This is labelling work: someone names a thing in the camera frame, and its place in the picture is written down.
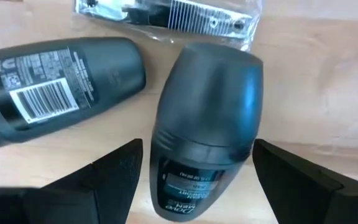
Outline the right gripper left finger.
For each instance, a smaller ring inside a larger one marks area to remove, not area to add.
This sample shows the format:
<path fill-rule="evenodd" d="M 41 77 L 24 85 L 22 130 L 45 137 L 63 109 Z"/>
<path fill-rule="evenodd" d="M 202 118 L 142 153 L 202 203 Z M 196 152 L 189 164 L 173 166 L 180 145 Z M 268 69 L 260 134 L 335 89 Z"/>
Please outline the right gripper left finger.
<path fill-rule="evenodd" d="M 125 224 L 140 178 L 143 141 L 113 152 L 24 199 L 29 224 Z"/>

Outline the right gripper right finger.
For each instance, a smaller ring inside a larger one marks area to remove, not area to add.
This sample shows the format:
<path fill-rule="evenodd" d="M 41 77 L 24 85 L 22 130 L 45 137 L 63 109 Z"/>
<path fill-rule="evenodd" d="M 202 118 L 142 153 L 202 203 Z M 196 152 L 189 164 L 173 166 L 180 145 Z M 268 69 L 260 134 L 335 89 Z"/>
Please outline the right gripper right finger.
<path fill-rule="evenodd" d="M 358 224 L 358 180 L 263 139 L 252 159 L 278 224 Z"/>

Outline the dark grey roll-on deodorant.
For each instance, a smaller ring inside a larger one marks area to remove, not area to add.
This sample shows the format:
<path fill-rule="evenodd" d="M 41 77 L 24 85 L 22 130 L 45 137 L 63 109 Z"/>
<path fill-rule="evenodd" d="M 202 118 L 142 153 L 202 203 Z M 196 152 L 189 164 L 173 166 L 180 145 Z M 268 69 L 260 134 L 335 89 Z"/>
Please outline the dark grey roll-on deodorant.
<path fill-rule="evenodd" d="M 224 193 L 258 135 L 264 64 L 248 52 L 191 43 L 160 96 L 150 142 L 150 194 L 158 215 L 194 220 Z"/>
<path fill-rule="evenodd" d="M 0 147 L 92 118 L 145 85 L 140 50 L 125 37 L 77 37 L 0 49 Z"/>

